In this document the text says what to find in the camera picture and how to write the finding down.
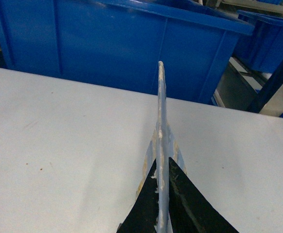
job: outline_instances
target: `blue bin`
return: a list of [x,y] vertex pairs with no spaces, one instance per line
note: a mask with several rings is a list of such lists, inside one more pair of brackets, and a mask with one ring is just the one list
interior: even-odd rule
[[269,4],[279,5],[283,0],[257,0],[257,1],[265,2],[265,3],[269,3]]
[[283,60],[283,18],[238,11],[239,19],[255,26],[252,36],[242,36],[235,55],[249,68],[273,73]]
[[208,103],[253,26],[189,0],[0,0],[9,69]]

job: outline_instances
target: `white table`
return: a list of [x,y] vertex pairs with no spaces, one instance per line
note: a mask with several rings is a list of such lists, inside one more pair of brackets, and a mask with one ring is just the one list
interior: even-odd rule
[[[283,119],[167,105],[213,207],[241,233],[283,233]],[[116,232],[156,120],[156,96],[0,69],[0,233]]]

